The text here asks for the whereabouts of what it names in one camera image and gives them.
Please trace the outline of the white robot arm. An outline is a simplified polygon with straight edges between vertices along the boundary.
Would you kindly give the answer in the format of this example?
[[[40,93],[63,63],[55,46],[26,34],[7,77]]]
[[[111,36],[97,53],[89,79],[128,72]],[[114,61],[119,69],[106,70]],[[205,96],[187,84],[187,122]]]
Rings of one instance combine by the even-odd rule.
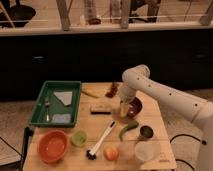
[[[122,73],[121,101],[129,104],[137,91],[165,103],[203,132],[195,171],[213,171],[213,102],[153,81],[144,64]]]

